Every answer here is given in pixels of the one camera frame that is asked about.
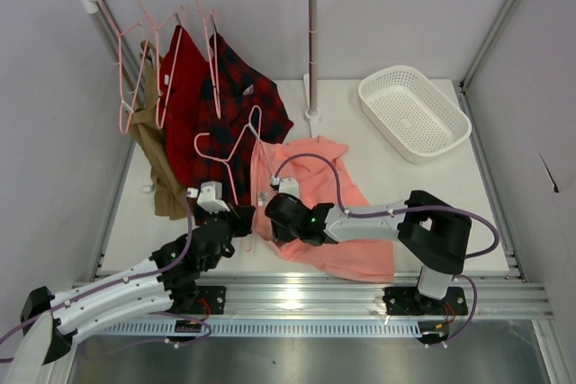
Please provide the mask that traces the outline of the pink skirt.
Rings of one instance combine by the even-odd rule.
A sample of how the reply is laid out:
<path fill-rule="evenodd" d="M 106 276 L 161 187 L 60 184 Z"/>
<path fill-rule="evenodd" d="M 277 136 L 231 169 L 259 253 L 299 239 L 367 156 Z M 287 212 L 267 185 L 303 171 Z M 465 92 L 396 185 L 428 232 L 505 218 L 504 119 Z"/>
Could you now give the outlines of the pink skirt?
<path fill-rule="evenodd" d="M 353 281 L 386 282 L 395 273 L 392 241 L 359 238 L 339 245 L 311 246 L 296 239 L 276 245 L 265 206 L 273 196 L 271 180 L 277 170 L 299 184 L 303 203 L 311 208 L 337 201 L 340 181 L 345 205 L 366 206 L 368 201 L 353 183 L 341 160 L 349 147 L 328 138 L 302 138 L 288 144 L 261 143 L 250 166 L 251 203 L 256 207 L 255 231 L 285 261 L 307 264 L 329 275 Z"/>

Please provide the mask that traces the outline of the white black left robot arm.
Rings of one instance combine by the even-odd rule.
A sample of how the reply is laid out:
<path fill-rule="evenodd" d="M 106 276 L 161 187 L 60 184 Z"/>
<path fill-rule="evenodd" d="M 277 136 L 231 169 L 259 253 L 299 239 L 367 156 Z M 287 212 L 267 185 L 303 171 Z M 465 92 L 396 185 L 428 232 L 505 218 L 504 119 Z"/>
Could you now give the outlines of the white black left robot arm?
<path fill-rule="evenodd" d="M 251 233 L 255 212 L 242 206 L 215 213 L 142 262 L 78 289 L 33 290 L 22 309 L 22 332 L 28 333 L 37 316 L 51 314 L 43 361 L 48 364 L 110 326 L 148 314 L 190 312 L 199 297 L 196 280 L 234 255 L 232 239 Z"/>

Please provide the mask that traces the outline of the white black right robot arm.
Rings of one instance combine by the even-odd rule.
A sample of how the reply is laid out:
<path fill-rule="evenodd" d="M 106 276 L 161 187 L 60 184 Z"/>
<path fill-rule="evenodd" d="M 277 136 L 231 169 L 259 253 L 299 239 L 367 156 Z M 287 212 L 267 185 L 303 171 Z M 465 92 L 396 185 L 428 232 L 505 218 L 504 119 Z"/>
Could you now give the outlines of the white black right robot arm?
<path fill-rule="evenodd" d="M 413 191 L 405 201 L 340 209 L 335 203 L 307 207 L 280 192 L 265 207 L 273 232 L 312 246 L 338 245 L 357 239 L 392 240 L 421 262 L 417 293 L 443 300 L 452 277 L 464 268 L 471 218 L 437 197 Z"/>

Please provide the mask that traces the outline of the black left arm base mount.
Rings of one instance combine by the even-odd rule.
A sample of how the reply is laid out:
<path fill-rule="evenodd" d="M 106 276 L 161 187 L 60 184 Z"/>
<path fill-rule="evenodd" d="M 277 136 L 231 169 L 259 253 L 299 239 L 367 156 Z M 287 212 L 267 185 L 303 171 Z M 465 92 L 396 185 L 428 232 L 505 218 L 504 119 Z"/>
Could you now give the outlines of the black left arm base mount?
<path fill-rule="evenodd" d="M 227 288 L 221 285 L 198 285 L 193 276 L 167 279 L 158 277 L 172 300 L 166 312 L 179 315 L 222 315 L 226 306 Z"/>

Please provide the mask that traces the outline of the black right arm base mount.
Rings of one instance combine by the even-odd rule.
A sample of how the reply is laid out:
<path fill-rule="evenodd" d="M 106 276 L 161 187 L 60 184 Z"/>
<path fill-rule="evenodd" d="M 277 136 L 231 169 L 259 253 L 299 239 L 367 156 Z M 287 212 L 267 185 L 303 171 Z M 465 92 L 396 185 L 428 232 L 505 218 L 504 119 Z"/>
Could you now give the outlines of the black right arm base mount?
<path fill-rule="evenodd" d="M 416 286 L 391 286 L 383 289 L 382 301 L 394 317 L 463 317 L 469 313 L 464 290 L 449 287 L 442 299 L 420 294 Z"/>

